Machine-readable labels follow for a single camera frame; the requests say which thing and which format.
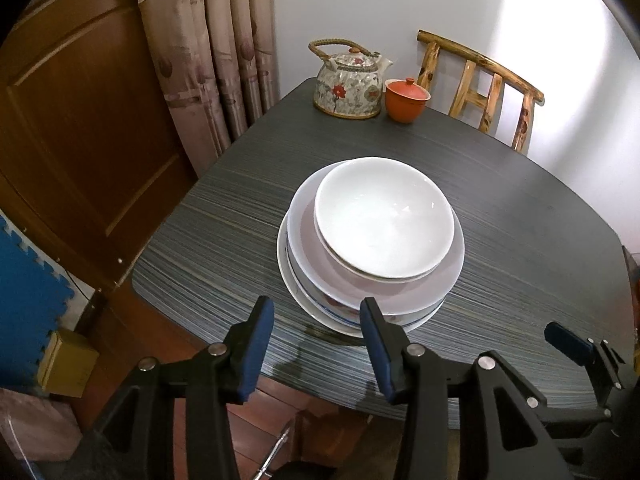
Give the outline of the brown wooden door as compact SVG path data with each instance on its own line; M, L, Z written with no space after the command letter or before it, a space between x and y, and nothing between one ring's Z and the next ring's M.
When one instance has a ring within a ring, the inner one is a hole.
M32 0L1 48L1 208L111 288L194 185L137 0Z

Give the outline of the blue-rimmed rose plate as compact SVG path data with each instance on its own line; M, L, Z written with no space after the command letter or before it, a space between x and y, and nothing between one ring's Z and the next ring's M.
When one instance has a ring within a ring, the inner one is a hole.
M355 326L348 325L342 321L339 321L335 316L329 315L326 310L322 309L306 292L301 284L294 276L291 263L288 261L288 252L286 251L286 224L288 223L288 214L285 214L277 235L276 252L277 263L281 274L283 283L286 289L299 305L308 315L310 315L315 321L326 326L329 330L333 330L335 333L349 336L356 339L362 338L362 333L358 324Z

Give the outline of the wooden chair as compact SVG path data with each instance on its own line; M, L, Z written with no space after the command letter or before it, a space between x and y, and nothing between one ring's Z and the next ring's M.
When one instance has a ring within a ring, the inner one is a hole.
M477 129L490 133L504 88L510 87L521 95L520 116L511 148L524 154L532 135L535 107L544 105L542 91L513 70L457 41L424 29L418 30L416 40L425 47L416 83L427 92L433 90L442 53L454 55L463 61L462 73L448 110L451 118L460 118L465 109L472 106L482 113Z

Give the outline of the white pink-flower plate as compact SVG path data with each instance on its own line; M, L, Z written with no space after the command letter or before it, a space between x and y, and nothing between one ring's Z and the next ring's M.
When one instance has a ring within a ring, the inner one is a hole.
M382 283L347 270L322 245L314 226L314 196L322 179L337 166L325 166L300 185L286 214L286 249L296 278L325 307L357 312L363 298L376 299L385 315L412 315L439 304L454 288L464 263L464 236L454 222L454 240L430 274L407 283Z

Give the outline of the large white bowl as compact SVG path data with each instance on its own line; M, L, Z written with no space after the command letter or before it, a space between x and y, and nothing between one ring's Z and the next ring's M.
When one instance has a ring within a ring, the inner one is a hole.
M342 263L385 281L435 269L454 242L454 212L435 182L384 157L340 162L314 194L314 223Z

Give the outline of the blue foam mat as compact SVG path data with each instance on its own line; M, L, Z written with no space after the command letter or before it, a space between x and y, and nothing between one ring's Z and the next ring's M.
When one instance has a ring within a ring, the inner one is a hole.
M0 240L1 387L27 391L74 292L5 221Z

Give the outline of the floral ceramic teapot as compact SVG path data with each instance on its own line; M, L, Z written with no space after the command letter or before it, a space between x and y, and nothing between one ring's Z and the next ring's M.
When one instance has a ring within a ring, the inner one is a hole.
M308 48L322 61L312 97L318 110L343 119L380 114L385 73L392 60L348 39L314 40Z

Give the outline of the beige patterned curtain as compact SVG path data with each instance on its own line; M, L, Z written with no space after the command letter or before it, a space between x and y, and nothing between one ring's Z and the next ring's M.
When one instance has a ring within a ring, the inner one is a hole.
M277 103L272 0L138 0L155 73L197 174Z

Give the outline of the orange lidded cup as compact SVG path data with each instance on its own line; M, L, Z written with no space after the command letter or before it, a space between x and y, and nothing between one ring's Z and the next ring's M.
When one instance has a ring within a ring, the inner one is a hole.
M385 107L395 122L411 124L425 110L431 93L417 84L412 77L385 81Z

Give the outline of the cardboard box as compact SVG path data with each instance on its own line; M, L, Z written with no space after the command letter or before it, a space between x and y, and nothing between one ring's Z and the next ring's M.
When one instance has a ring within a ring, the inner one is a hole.
M81 334L56 330L38 367L37 382L46 393L81 398L99 352Z

